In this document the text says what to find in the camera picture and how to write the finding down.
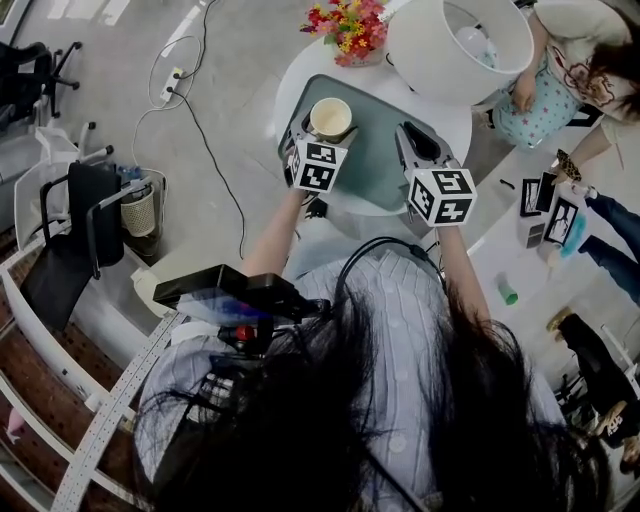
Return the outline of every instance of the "electrical outlet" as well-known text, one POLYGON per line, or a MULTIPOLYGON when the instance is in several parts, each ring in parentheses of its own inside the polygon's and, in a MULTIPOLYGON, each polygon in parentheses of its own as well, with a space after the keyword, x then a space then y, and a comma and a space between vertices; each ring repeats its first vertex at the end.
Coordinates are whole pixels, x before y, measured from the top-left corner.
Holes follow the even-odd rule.
POLYGON ((162 88, 162 92, 160 93, 160 99, 163 100, 165 103, 169 103, 169 101, 171 101, 171 97, 173 96, 173 93, 167 91, 167 88, 173 87, 175 89, 180 80, 179 78, 174 78, 173 75, 182 76, 182 73, 184 73, 184 70, 180 68, 173 68, 171 73, 169 73, 169 78, 167 79, 167 83, 164 84, 164 87, 162 88))

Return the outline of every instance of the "cable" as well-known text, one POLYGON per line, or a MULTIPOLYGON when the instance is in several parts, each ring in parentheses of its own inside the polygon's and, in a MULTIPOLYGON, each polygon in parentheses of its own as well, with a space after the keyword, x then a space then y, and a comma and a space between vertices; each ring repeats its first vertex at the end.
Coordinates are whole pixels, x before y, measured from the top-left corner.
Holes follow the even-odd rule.
POLYGON ((202 61, 204 60, 204 55, 205 53, 207 53, 207 15, 209 14, 209 9, 211 9, 211 6, 215 4, 217 1, 218 0, 211 0, 211 2, 209 2, 209 5, 207 5, 207 8, 204 11, 204 16, 202 17, 202 28, 204 29, 204 34, 202 35, 203 46, 202 46, 202 52, 200 53, 199 62, 197 63, 195 69, 191 73, 183 76, 178 76, 178 77, 176 77, 176 75, 173 75, 174 78, 177 78, 178 80, 186 80, 187 78, 191 78, 191 77, 195 78, 195 76, 198 74, 198 71, 200 71, 200 67, 202 66, 202 61))
POLYGON ((338 276, 338 281, 336 283, 336 293, 339 293, 342 290, 346 282, 347 276, 349 275, 349 272, 351 272, 351 270, 353 269, 355 264, 358 262, 358 260, 362 258, 365 254, 385 244, 401 245, 409 249, 409 251, 413 256, 429 264, 435 270, 436 275, 440 280, 440 284, 442 288, 446 289, 446 283, 444 281, 444 278, 442 277, 440 270, 438 269, 438 267, 436 267, 435 263, 431 260, 427 252, 422 247, 416 244, 409 244, 407 242, 404 242, 402 240, 399 240, 397 238, 393 238, 390 236, 380 236, 372 240, 369 240, 368 242, 365 242, 347 260, 344 267, 342 267, 342 270, 340 271, 340 275, 338 276))
POLYGON ((189 112, 191 112, 191 117, 193 117, 193 121, 196 123, 196 126, 198 127, 198 130, 200 131, 200 135, 202 135, 202 140, 204 141, 204 145, 206 146, 207 151, 209 152, 209 155, 211 156, 211 159, 213 160, 213 165, 215 166, 215 169, 218 172, 218 175, 220 176, 220 178, 222 178, 222 181, 224 182, 224 186, 227 188, 227 192, 229 192, 229 195, 231 196, 231 199, 233 199, 233 202, 236 203, 236 207, 238 208, 238 212, 240 212, 240 218, 242 219, 242 236, 240 238, 240 245, 238 246, 238 254, 240 255, 240 259, 243 260, 244 256, 242 255, 242 246, 244 245, 246 221, 245 221, 245 218, 244 218, 244 212, 242 211, 242 208, 240 208, 240 203, 238 203, 238 200, 236 199, 236 196, 234 196, 233 192, 231 192, 231 187, 229 187, 229 183, 227 183, 227 179, 224 177, 224 174, 222 174, 222 172, 220 171, 220 168, 218 167, 218 162, 216 161, 216 157, 214 156, 213 151, 211 151, 211 148, 209 147, 209 141, 207 140, 207 136, 204 134, 204 131, 202 130, 202 127, 200 126, 200 123, 198 122, 198 118, 196 117, 195 112, 191 108, 191 104, 189 103, 189 101, 187 100, 187 98, 185 96, 183 96, 179 92, 176 92, 172 87, 168 87, 167 90, 169 92, 172 92, 173 94, 176 94, 177 96, 180 96, 184 100, 184 103, 189 108, 189 112))
MULTIPOLYGON (((207 51, 207 15, 209 14, 209 10, 210 10, 211 6, 214 3, 217 3, 217 1, 218 0, 212 0, 211 2, 209 2, 209 5, 207 5, 207 8, 206 8, 206 10, 204 12, 204 16, 203 16, 203 20, 202 20, 203 28, 204 28, 203 42, 201 42, 200 39, 198 39, 196 36, 193 36, 193 35, 182 36, 182 37, 174 39, 173 41, 165 44, 162 47, 162 49, 156 54, 156 57, 153 60, 153 63, 151 64, 151 69, 149 70, 149 80, 147 81, 147 98, 149 99, 149 103, 151 104, 152 108, 150 108, 149 110, 147 110, 146 112, 144 112, 140 116, 140 118, 136 122, 136 126, 135 126, 134 131, 133 131, 133 138, 131 140, 131 156, 133 157, 134 164, 137 167, 140 167, 143 171, 154 172, 154 173, 157 173, 157 174, 162 176, 162 186, 163 186, 163 190, 162 190, 162 208, 161 208, 160 225, 159 225, 159 228, 158 228, 158 239, 160 239, 162 237, 162 234, 163 234, 163 231, 164 231, 165 207, 166 207, 166 204, 167 204, 167 198, 169 197, 169 180, 167 179, 167 176, 163 172, 158 171, 157 169, 151 169, 149 167, 142 167, 138 163, 138 159, 136 158, 136 151, 135 151, 136 140, 138 138, 138 129, 140 128, 140 124, 142 123, 143 119, 145 117, 147 117, 147 115, 149 115, 151 112, 162 112, 162 111, 174 110, 174 109, 178 108, 179 106, 181 106, 184 103, 185 98, 191 92, 191 88, 193 87, 193 81, 194 81, 195 76, 198 73, 198 71, 200 71, 200 67, 202 66, 204 55, 205 55, 205 53, 207 51), (170 46, 178 44, 180 41, 185 41, 187 39, 194 39, 198 43, 198 54, 197 54, 196 59, 195 59, 195 61, 193 63, 193 66, 192 66, 193 67, 193 71, 191 71, 191 73, 188 73, 186 75, 183 75, 183 76, 179 77, 180 81, 186 80, 186 79, 190 79, 189 85, 187 86, 187 89, 186 89, 186 91, 184 93, 184 96, 177 103, 168 106, 169 102, 165 102, 162 105, 158 105, 153 101, 153 98, 152 98, 152 95, 151 95, 151 80, 153 78, 153 71, 155 70, 156 65, 158 64, 158 61, 160 60, 160 56, 162 55, 162 52, 164 52, 170 46)), ((153 256, 153 254, 144 254, 144 256, 153 256)))

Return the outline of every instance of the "black cable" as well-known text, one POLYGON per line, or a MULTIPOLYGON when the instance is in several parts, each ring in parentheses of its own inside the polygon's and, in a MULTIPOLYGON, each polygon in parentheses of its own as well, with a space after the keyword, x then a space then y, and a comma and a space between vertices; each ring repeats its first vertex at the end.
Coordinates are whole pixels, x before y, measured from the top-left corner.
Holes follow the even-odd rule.
POLYGON ((429 246, 429 248, 427 249, 427 254, 429 254, 431 252, 431 249, 433 249, 437 245, 440 245, 440 242, 438 240, 436 240, 429 246))
POLYGON ((204 11, 204 17, 202 18, 204 35, 202 38, 202 53, 200 54, 200 60, 197 62, 195 69, 191 73, 188 73, 182 76, 178 75, 178 73, 173 75, 173 78, 175 78, 176 80, 186 80, 187 78, 190 78, 190 77, 195 78, 195 76, 198 74, 198 71, 200 71, 200 67, 202 66, 202 61, 204 60, 204 54, 207 53, 207 14, 209 14, 209 9, 211 9, 211 6, 217 3, 217 1, 218 0, 211 0, 211 2, 209 2, 209 5, 207 5, 207 8, 204 11))
POLYGON ((185 105, 189 107, 189 112, 191 112, 191 117, 193 117, 193 121, 196 123, 198 130, 200 130, 200 135, 202 135, 202 140, 204 141, 204 145, 206 146, 207 151, 209 152, 209 155, 211 155, 211 159, 213 160, 213 165, 215 166, 215 169, 218 172, 218 175, 220 176, 220 178, 222 178, 222 181, 224 182, 224 186, 227 187, 227 192, 229 192, 231 199, 233 199, 233 202, 236 203, 236 207, 238 208, 238 211, 240 212, 240 217, 242 218, 242 237, 240 238, 240 245, 238 246, 238 254, 240 255, 240 259, 243 260, 244 256, 242 255, 242 246, 244 245, 245 224, 246 224, 246 221, 244 218, 244 212, 242 211, 242 208, 240 208, 240 204, 238 203, 236 196, 234 196, 233 192, 231 192, 231 187, 229 187, 229 183, 227 183, 227 179, 224 177, 224 175, 220 171, 220 168, 218 167, 218 162, 216 160, 216 157, 214 156, 213 151, 211 151, 211 148, 209 147, 209 141, 207 140, 207 136, 204 134, 204 131, 202 130, 202 127, 198 122, 198 118, 196 117, 196 113, 191 108, 191 104, 189 103, 189 100, 187 100, 187 98, 182 94, 180 94, 179 92, 176 92, 173 87, 167 87, 167 92, 173 93, 176 96, 179 96, 180 98, 182 98, 184 100, 185 105))
POLYGON ((369 240, 368 242, 365 242, 347 260, 344 267, 342 267, 342 270, 340 271, 340 275, 338 276, 338 281, 336 283, 336 293, 340 293, 340 291, 342 290, 345 284, 347 276, 349 275, 349 272, 351 272, 351 270, 353 269, 355 264, 358 262, 358 260, 368 252, 371 252, 374 249, 385 244, 396 244, 396 245, 401 245, 403 247, 406 247, 407 249, 409 249, 409 251, 413 256, 424 261, 425 263, 428 263, 435 270, 436 275, 440 280, 440 284, 442 285, 442 288, 446 290, 446 283, 442 277, 442 274, 440 273, 440 270, 438 269, 438 267, 436 267, 436 264, 431 260, 427 252, 422 247, 415 244, 409 244, 407 242, 404 242, 402 240, 399 240, 397 238, 393 238, 390 236, 380 236, 372 240, 369 240))

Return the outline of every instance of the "hand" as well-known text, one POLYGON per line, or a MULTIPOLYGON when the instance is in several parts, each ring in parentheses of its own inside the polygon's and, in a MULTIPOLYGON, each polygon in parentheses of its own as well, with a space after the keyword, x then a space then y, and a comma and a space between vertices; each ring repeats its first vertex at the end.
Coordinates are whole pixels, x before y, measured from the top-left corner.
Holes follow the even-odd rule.
POLYGON ((516 81, 511 101, 521 114, 530 112, 536 101, 536 77, 531 73, 522 73, 516 81))

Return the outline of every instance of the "white lampshade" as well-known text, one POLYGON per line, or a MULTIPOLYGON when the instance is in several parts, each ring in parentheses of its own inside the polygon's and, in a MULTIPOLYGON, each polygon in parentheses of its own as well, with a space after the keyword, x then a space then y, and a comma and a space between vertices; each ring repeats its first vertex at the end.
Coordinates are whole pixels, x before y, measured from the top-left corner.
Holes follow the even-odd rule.
POLYGON ((473 57, 445 18, 444 0, 412 0, 389 23, 387 46, 396 70, 418 94, 475 105, 524 71, 533 59, 526 18, 511 0, 447 0, 475 18, 498 58, 496 69, 473 57))

